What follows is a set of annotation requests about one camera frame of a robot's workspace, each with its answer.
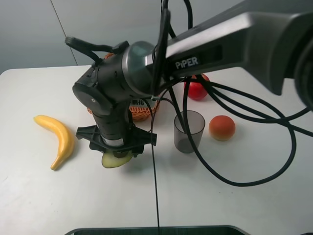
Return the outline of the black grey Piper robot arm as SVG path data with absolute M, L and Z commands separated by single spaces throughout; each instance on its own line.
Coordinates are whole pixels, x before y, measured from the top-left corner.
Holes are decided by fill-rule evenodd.
M 312 1 L 245 0 L 173 39 L 168 39 L 170 17 L 164 9 L 156 45 L 125 41 L 111 47 L 66 37 L 69 47 L 93 60 L 73 86 L 96 122 L 76 131 L 91 149 L 140 154 L 144 145 L 156 143 L 135 127 L 129 105 L 159 95 L 170 78 L 241 67 L 276 95 L 284 79 L 293 78 L 303 103 L 312 108 Z

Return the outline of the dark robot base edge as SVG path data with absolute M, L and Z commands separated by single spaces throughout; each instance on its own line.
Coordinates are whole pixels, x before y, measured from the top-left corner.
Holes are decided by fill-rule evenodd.
M 140 228 L 80 228 L 67 235 L 247 235 L 232 226 L 178 226 Z

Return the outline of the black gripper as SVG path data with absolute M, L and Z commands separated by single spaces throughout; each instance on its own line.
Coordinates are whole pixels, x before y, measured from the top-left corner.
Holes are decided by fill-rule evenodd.
M 140 129 L 134 124 L 128 128 L 124 139 L 108 140 L 100 134 L 100 129 L 96 125 L 79 127 L 76 131 L 76 137 L 79 140 L 88 140 L 91 150 L 100 151 L 102 153 L 106 153 L 109 150 L 113 152 L 130 151 L 134 157 L 143 153 L 145 145 L 151 144 L 155 146 L 157 143 L 157 134 Z

